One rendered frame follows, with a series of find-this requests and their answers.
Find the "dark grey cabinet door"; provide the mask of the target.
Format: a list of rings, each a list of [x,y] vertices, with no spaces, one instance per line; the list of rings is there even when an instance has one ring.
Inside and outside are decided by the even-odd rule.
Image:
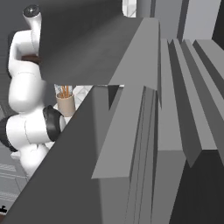
[[[126,17],[123,0],[38,0],[40,72],[52,84],[161,90],[160,25]]]

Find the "beige utensil pot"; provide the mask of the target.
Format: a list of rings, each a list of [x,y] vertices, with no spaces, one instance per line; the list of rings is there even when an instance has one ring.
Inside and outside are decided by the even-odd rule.
[[[74,115],[76,107],[73,94],[67,98],[62,98],[60,94],[57,94],[56,101],[58,104],[58,110],[64,117],[70,117]]]

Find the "white window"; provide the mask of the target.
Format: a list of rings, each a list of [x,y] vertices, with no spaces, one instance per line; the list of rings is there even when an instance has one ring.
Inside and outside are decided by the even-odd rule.
[[[134,18],[137,12],[137,0],[122,0],[122,13],[128,18]]]

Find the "grey cabinet run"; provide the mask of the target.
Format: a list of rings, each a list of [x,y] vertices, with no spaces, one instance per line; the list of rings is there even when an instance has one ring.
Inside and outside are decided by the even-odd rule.
[[[0,28],[39,0],[0,0]],[[75,113],[3,224],[224,224],[224,0],[136,0],[160,25],[161,90],[69,86]]]

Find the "wooden utensils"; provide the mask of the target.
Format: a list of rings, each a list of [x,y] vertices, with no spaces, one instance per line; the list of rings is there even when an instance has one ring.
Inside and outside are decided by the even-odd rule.
[[[69,86],[61,86],[59,90],[59,96],[64,99],[70,96]]]

